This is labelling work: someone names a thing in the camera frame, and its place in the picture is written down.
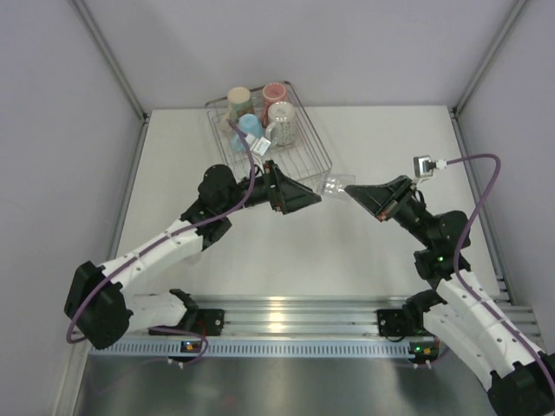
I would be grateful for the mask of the cream floral mug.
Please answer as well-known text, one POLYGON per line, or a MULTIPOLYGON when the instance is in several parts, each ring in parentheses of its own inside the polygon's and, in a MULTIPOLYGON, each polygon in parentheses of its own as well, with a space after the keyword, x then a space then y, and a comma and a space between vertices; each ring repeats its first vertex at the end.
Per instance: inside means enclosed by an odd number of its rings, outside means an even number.
POLYGON ((245 114, 255 114, 251 91, 245 87, 231 88, 227 93, 227 109, 219 122, 219 130, 228 133, 232 130, 228 121, 238 123, 245 114))

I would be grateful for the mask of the white mug orange interior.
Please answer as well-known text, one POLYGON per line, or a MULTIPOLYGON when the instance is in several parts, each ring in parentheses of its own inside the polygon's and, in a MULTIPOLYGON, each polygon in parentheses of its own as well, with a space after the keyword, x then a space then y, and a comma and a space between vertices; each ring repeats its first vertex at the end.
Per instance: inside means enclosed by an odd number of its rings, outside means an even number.
POLYGON ((296 108, 288 101, 278 101, 270 105, 267 116, 265 138, 273 146, 292 145, 297 139, 296 108))

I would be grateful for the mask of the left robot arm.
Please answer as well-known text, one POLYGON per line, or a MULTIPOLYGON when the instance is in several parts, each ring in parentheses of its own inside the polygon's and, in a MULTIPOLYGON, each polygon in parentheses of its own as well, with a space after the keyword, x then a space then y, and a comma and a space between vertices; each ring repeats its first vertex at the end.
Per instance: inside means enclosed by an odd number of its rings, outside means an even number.
POLYGON ((186 335, 197 326, 199 306, 181 289, 135 294, 133 286, 159 276, 177 262, 217 243, 232 227, 233 212, 269 204, 287 215, 321 202, 308 186, 284 175, 272 160, 253 176, 237 181, 229 166, 209 167, 196 201, 158 236, 100 265, 80 265, 64 305, 70 329, 98 350, 125 334, 146 330, 152 335, 186 335))

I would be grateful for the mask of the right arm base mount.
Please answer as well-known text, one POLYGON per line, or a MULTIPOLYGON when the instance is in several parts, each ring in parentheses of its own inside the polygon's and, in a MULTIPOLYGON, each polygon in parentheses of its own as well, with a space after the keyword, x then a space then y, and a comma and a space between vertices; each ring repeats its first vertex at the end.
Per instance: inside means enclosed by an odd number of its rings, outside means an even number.
POLYGON ((409 297, 400 308, 376 311, 379 336, 393 342, 409 336, 430 336, 424 328, 423 316, 433 306, 446 302, 432 289, 409 297))

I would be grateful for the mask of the light blue mug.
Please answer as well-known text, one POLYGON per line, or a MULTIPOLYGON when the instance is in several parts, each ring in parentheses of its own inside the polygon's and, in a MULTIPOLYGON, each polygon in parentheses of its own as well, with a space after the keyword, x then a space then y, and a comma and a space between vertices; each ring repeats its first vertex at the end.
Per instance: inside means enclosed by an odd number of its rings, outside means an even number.
MULTIPOLYGON (((255 114, 244 114, 238 119, 238 128, 245 134, 251 134, 256 139, 264 136, 264 129, 260 119, 255 114)), ((237 134, 232 139, 232 150, 234 152, 243 152, 244 147, 237 134)))

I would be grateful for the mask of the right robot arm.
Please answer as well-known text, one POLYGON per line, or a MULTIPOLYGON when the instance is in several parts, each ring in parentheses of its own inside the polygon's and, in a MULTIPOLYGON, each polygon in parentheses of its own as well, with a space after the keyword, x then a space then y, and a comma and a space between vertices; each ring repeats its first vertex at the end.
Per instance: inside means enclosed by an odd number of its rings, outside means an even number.
POLYGON ((430 288, 407 299, 406 326, 439 338, 473 372, 498 415, 554 411, 554 356, 530 341, 490 297, 460 251, 470 244, 463 211, 432 214, 415 181, 348 185, 380 222, 394 220, 423 245, 414 253, 430 288))

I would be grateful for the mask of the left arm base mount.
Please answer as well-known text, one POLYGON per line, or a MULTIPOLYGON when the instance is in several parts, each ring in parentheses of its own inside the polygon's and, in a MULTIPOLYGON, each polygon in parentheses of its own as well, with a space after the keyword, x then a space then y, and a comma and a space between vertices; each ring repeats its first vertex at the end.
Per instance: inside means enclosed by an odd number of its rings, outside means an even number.
POLYGON ((169 335, 168 329, 192 332, 203 336, 220 336, 224 327, 223 309, 202 309, 181 289, 170 289, 169 295, 176 297, 186 307, 186 313, 175 326, 155 326, 148 330, 149 335, 169 335))

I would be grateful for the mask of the pink patterned mug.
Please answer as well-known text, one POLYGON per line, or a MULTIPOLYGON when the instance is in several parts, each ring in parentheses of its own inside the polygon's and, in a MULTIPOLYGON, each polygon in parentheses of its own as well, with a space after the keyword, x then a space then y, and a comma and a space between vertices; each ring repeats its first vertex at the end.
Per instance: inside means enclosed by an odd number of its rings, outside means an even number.
POLYGON ((279 101, 287 101, 288 91, 286 86, 281 82, 272 82, 266 84, 262 89, 263 112, 266 115, 269 107, 279 101))

